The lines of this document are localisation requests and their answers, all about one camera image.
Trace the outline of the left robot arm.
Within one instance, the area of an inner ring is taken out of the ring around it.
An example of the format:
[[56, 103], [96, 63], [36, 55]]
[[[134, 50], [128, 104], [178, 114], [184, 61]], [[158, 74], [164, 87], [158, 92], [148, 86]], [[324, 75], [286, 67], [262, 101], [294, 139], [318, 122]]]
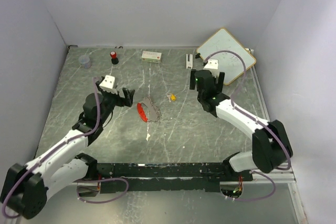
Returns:
[[94, 81], [83, 112], [71, 130], [49, 150], [27, 162], [14, 164], [8, 171], [1, 192], [2, 215], [7, 219], [31, 219], [47, 201], [72, 182], [102, 184], [113, 178], [102, 178], [97, 160], [81, 153], [102, 133], [107, 118], [117, 106], [131, 107], [135, 91], [123, 88], [109, 91], [105, 81]]

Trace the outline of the white rectangular clip device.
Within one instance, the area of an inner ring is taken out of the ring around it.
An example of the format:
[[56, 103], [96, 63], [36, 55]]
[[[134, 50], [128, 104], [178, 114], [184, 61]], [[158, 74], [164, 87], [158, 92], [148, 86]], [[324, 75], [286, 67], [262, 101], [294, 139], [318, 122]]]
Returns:
[[186, 69], [193, 69], [193, 55], [186, 54]]

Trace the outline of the red black stamp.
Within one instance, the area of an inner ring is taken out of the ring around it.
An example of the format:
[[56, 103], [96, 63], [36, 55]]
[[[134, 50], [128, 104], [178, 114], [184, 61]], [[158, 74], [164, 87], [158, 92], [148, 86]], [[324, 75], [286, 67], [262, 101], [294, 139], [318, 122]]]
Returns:
[[115, 51], [110, 52], [110, 57], [111, 57], [111, 63], [113, 65], [117, 65], [119, 63], [119, 59], [118, 59], [117, 53]]

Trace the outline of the saw keychain with red handle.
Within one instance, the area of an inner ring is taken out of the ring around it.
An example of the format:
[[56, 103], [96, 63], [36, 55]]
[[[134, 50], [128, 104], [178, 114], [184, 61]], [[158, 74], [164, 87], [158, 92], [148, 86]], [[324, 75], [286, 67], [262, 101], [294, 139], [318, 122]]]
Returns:
[[151, 97], [145, 97], [142, 101], [137, 103], [136, 107], [142, 121], [149, 123], [158, 122], [160, 120], [161, 112]]

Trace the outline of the black base bar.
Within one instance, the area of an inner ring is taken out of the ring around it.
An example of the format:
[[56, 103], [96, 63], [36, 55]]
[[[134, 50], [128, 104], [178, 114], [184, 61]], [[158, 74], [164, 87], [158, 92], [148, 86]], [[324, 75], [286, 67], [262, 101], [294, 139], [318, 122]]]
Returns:
[[235, 172], [227, 161], [222, 163], [97, 163], [89, 166], [86, 181], [124, 178], [128, 191], [203, 190], [219, 192], [221, 183], [250, 182], [248, 170]]

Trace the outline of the silver key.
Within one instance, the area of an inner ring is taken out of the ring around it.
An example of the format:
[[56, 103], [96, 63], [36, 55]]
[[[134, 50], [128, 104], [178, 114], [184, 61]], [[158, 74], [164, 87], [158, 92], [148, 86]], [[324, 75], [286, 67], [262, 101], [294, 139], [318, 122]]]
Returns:
[[169, 101], [171, 101], [172, 94], [171, 94], [171, 93], [168, 93], [168, 94], [166, 95], [166, 97], [169, 99]]

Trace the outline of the small whiteboard with wooden frame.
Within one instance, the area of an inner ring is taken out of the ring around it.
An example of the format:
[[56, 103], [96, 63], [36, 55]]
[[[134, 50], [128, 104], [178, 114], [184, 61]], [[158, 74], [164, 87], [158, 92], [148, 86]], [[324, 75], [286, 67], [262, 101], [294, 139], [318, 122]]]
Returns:
[[219, 29], [201, 46], [197, 53], [204, 60], [216, 53], [212, 59], [218, 61], [218, 69], [225, 73], [224, 85], [228, 86], [256, 63], [253, 51], [247, 50], [226, 28]]

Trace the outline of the white green cardboard box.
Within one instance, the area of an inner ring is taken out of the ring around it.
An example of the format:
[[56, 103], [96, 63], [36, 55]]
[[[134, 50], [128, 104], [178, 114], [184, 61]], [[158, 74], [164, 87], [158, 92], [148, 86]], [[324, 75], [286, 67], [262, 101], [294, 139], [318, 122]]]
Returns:
[[162, 54], [160, 52], [143, 51], [141, 59], [145, 62], [161, 63]]

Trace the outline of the clear plastic cup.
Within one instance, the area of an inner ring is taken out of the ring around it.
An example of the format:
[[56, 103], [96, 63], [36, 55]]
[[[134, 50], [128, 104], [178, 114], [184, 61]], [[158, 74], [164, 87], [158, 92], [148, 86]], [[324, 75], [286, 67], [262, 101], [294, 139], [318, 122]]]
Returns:
[[91, 59], [88, 55], [80, 56], [78, 61], [84, 69], [89, 69], [92, 66]]

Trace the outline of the aluminium rail frame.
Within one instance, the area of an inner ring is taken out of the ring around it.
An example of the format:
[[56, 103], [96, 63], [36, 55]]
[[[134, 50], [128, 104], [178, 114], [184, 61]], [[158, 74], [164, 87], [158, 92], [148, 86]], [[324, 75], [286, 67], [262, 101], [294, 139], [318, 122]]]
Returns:
[[[264, 100], [264, 97], [263, 97], [261, 86], [260, 86], [260, 83], [259, 83], [259, 80], [258, 80], [255, 65], [253, 65], [250, 68], [250, 72], [251, 72], [251, 75], [253, 77], [254, 85], [255, 85], [255, 88], [256, 88], [256, 91], [257, 91], [257, 96], [258, 96], [259, 104], [261, 106], [261, 111], [262, 111], [262, 114], [263, 114], [263, 118], [267, 119], [269, 121], [270, 117], [269, 117], [269, 114], [268, 114], [268, 111], [267, 111], [267, 107], [266, 107], [266, 104], [265, 104], [265, 100]], [[269, 176], [275, 183], [295, 183], [296, 182], [296, 178], [295, 178], [295, 175], [293, 173], [292, 168], [289, 169], [289, 170], [285, 170], [285, 171], [275, 169], [272, 172], [270, 172], [269, 174], [267, 174], [267, 176]]]

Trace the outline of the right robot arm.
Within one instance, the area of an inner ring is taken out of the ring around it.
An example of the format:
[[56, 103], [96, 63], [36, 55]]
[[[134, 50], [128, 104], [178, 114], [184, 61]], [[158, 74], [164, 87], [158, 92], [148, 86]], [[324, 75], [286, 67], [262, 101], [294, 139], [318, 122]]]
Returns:
[[223, 167], [227, 180], [235, 180], [246, 170], [270, 173], [291, 167], [293, 151], [280, 121], [269, 122], [238, 106], [222, 93], [223, 88], [209, 70], [192, 70], [190, 89], [197, 90], [197, 100], [204, 111], [230, 123], [251, 140], [251, 151], [239, 152], [227, 159], [228, 165]]

